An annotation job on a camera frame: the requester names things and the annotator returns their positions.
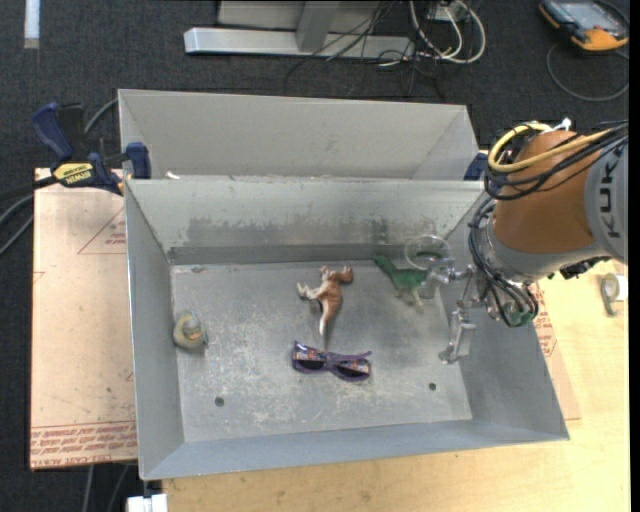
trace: gray floor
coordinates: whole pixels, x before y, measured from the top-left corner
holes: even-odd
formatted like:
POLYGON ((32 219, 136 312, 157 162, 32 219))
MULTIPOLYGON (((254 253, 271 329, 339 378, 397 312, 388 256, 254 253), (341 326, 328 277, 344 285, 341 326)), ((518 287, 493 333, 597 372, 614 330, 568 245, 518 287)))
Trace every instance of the gray floor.
MULTIPOLYGON (((629 15, 629 0, 611 3, 629 15)), ((483 57, 472 65, 427 62, 413 81, 408 63, 380 69, 357 60, 187 56, 183 33, 215 22, 210 1, 43 0, 40 49, 25 50, 24 4, 0 3, 0 193, 28 185, 34 167, 53 162, 32 130, 31 114, 51 101, 80 102, 88 119, 118 88, 464 104, 482 147, 519 121, 567 116, 586 130, 628 117, 628 94, 585 101, 553 82, 547 55, 559 39, 537 12, 537 0, 470 2, 486 28, 483 57)), ((377 30, 411 32, 406 5, 394 6, 377 30)), ((628 60, 617 55, 583 58, 560 45, 550 60, 558 78, 582 96, 610 95, 629 78, 628 60)), ((106 154, 116 152, 116 113, 108 112, 91 135, 94 147, 102 139, 106 154)), ((0 202, 0 215, 11 204, 0 202)), ((0 247, 30 213, 26 205, 0 227, 0 247)), ((76 511, 87 468, 32 473, 27 465, 32 243, 27 230, 0 255, 0 510, 76 511)), ((107 508, 122 469, 96 467, 89 510, 107 508)), ((129 468, 115 509, 140 492, 135 468, 129 468)))

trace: sunglasses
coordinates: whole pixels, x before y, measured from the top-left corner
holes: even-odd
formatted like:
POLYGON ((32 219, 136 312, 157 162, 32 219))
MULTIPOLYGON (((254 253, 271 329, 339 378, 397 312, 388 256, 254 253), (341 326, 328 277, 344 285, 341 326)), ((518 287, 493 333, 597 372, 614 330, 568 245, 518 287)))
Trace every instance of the sunglasses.
POLYGON ((358 381, 371 374, 371 363, 366 359, 370 355, 371 352, 354 356, 322 352, 295 341, 291 361, 293 367, 302 373, 331 372, 343 380, 358 381))

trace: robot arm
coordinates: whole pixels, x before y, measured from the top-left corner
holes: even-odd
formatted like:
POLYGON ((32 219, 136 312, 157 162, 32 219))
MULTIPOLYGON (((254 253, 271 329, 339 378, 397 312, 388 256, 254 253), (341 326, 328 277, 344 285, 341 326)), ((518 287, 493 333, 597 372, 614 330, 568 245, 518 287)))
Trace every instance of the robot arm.
POLYGON ((593 134, 518 126, 489 153, 489 198, 471 223, 481 301, 510 326, 537 314, 527 286, 627 262, 628 123, 593 134))

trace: orange device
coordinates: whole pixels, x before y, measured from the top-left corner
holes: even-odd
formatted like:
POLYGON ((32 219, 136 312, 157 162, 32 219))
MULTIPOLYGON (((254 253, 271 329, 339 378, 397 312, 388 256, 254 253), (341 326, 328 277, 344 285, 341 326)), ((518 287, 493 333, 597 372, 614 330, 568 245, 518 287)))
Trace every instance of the orange device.
POLYGON ((585 53, 607 53, 629 41, 623 19, 590 0, 542 0, 540 12, 551 26, 585 53))

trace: wooden table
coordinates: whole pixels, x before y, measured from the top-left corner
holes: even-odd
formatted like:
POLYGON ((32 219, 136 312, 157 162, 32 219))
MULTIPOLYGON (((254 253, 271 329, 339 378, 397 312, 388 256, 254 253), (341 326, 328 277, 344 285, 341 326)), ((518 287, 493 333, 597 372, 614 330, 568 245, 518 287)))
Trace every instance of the wooden table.
POLYGON ((540 283, 581 412, 569 441, 165 480, 169 510, 630 510, 628 301, 610 317, 600 297, 621 269, 540 283))

